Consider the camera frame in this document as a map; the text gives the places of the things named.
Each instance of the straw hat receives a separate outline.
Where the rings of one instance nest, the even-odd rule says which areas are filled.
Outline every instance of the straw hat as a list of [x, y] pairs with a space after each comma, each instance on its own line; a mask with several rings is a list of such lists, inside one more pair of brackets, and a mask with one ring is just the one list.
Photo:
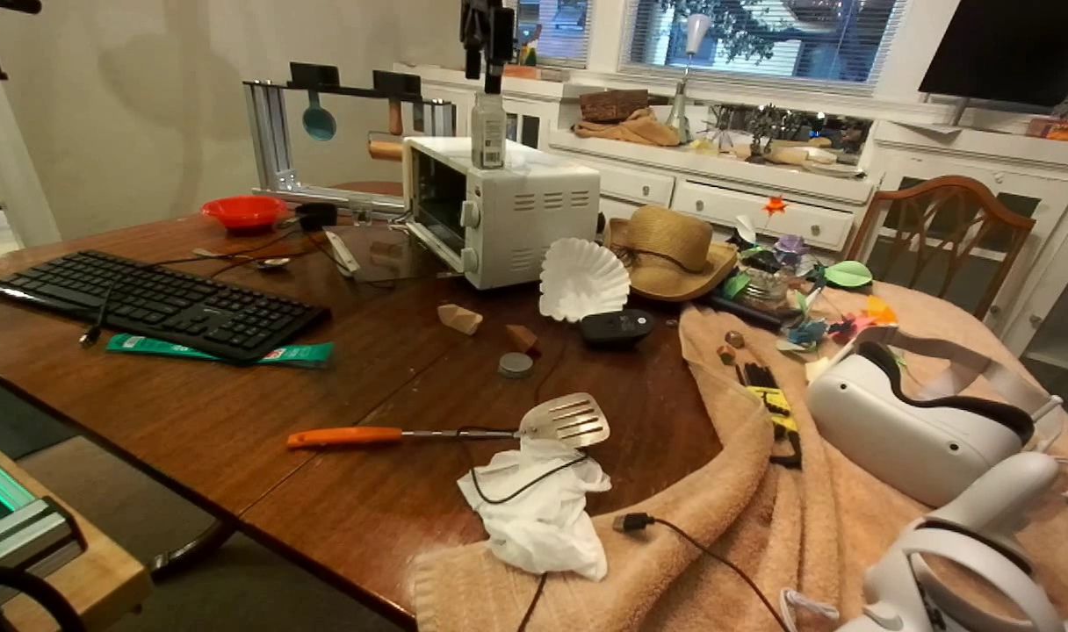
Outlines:
[[630, 222], [609, 224], [609, 245], [624, 260], [631, 290], [659, 303], [708, 293], [737, 253], [713, 243], [713, 227], [672, 208], [641, 208]]

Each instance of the small tool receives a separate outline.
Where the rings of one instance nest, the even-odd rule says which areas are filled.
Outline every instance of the small tool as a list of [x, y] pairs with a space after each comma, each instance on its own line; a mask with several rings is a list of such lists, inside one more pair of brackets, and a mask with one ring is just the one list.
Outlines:
[[520, 420], [520, 429], [385, 429], [385, 424], [344, 424], [306, 429], [288, 434], [288, 450], [336, 450], [336, 444], [393, 444], [418, 438], [557, 438], [564, 444], [597, 444], [611, 434], [600, 404], [590, 392], [564, 392], [541, 399]]

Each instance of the window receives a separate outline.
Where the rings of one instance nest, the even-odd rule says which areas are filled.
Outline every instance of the window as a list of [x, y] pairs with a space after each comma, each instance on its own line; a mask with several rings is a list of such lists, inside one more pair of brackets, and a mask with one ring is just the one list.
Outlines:
[[515, 0], [515, 42], [537, 49], [537, 64], [584, 64], [588, 0]]
[[641, 0], [631, 64], [868, 83], [896, 0]]

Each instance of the white cloth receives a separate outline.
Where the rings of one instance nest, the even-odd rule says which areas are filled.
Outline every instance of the white cloth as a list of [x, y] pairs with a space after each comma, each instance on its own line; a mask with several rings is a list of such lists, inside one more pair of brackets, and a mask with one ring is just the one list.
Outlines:
[[604, 579], [604, 545], [584, 507], [588, 491], [611, 486], [597, 461], [588, 461], [578, 450], [553, 438], [522, 438], [520, 450], [495, 452], [491, 464], [474, 469], [474, 476], [478, 486], [472, 473], [463, 473], [458, 483], [466, 505], [486, 518], [495, 557], [534, 575], [575, 573], [588, 579]]

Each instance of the small bowl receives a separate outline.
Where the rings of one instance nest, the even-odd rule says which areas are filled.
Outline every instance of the small bowl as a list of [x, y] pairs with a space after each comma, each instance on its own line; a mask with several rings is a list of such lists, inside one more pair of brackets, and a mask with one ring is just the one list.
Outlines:
[[219, 195], [205, 204], [205, 212], [226, 230], [270, 230], [286, 222], [288, 204], [280, 195]]

